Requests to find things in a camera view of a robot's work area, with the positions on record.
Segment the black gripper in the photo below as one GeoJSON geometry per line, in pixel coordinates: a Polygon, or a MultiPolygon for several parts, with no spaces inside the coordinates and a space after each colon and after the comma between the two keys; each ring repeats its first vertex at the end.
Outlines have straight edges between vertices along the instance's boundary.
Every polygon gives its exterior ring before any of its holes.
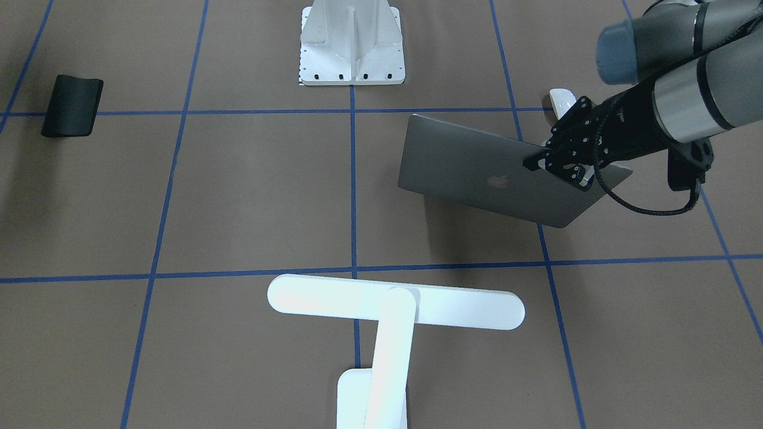
{"type": "Polygon", "coordinates": [[[656,152],[653,119],[624,95],[600,105],[583,96],[551,128],[541,152],[524,158],[523,165],[586,192],[596,169],[656,152]]]}

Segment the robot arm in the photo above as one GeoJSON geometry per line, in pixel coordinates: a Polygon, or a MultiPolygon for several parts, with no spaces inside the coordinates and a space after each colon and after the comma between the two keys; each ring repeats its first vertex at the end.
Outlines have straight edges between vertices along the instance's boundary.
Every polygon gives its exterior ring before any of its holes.
{"type": "Polygon", "coordinates": [[[525,168],[586,189],[595,168],[668,150],[702,175],[708,138],[761,120],[761,2],[656,2],[602,30],[596,63],[629,89],[576,101],[525,168]]]}

